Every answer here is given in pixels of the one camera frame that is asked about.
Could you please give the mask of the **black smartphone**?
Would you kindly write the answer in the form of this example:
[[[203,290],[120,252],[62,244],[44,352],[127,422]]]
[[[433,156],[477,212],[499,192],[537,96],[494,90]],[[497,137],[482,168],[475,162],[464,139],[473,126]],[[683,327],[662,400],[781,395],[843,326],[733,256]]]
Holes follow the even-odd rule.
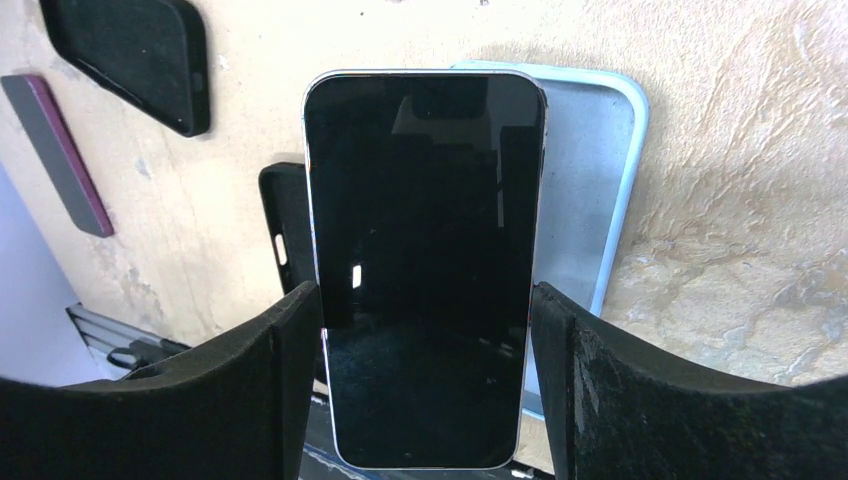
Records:
[[[547,102],[515,70],[337,70],[303,105],[325,378],[359,469],[508,463]]]

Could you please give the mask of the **light blue phone case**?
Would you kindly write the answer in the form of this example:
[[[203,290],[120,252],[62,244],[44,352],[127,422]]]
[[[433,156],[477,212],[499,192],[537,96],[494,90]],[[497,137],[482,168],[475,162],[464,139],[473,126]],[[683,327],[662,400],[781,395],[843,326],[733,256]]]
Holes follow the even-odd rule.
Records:
[[[455,66],[524,72],[541,84],[549,120],[533,278],[600,313],[648,129],[645,93],[600,70],[482,60]]]

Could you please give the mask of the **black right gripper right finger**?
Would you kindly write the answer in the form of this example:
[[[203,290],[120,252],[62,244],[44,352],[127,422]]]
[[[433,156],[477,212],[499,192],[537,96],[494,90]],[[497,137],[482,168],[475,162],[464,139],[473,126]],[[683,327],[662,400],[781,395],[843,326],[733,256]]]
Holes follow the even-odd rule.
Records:
[[[535,286],[532,343],[559,479],[843,479],[847,380],[784,387],[662,350]]]

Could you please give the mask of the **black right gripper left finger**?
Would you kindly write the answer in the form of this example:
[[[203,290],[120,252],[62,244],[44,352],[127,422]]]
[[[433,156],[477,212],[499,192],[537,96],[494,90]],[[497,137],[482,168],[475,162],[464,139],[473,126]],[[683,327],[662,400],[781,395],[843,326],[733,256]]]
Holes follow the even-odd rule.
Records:
[[[1,383],[5,479],[294,479],[321,329],[306,281],[259,316],[118,381]]]

